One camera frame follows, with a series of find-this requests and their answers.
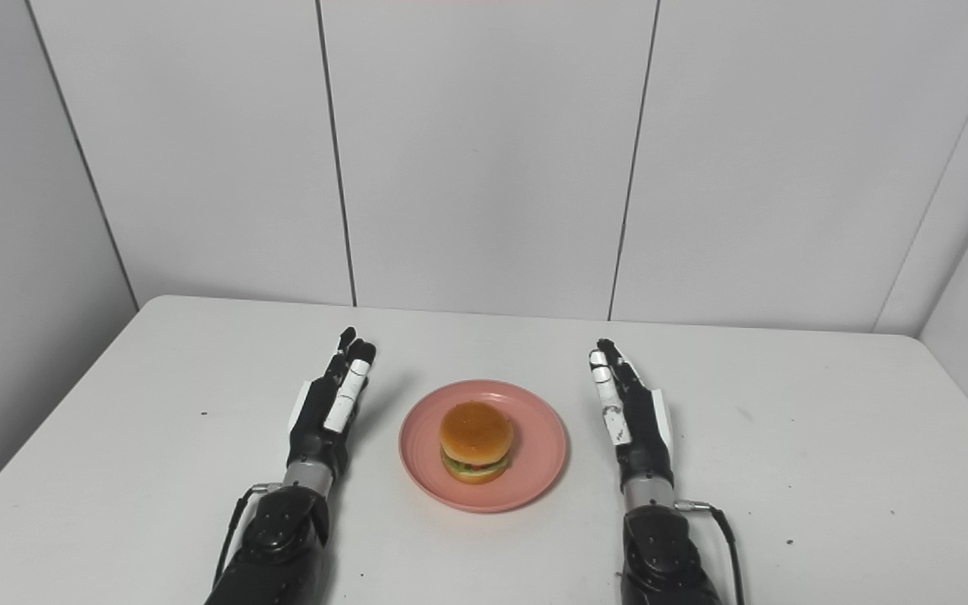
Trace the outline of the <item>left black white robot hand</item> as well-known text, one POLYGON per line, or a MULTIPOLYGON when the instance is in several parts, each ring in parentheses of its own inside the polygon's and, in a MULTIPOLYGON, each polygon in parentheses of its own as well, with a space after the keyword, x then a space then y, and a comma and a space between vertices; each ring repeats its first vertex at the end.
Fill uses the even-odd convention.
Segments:
POLYGON ((318 465, 338 480, 349 467, 347 437, 360 412, 360 396, 376 359, 376 345, 358 337, 353 326, 339 342, 323 375, 303 388, 289 429, 286 472, 318 465))

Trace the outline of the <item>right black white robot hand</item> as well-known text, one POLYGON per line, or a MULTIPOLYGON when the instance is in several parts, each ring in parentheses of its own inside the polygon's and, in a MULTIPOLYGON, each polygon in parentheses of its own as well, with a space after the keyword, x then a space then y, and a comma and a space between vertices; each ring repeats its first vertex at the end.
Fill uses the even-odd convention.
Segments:
POLYGON ((610 339, 597 340, 589 353, 589 371, 618 462, 621 491, 642 479, 665 480, 672 486, 673 435, 662 391, 648 388, 610 339))

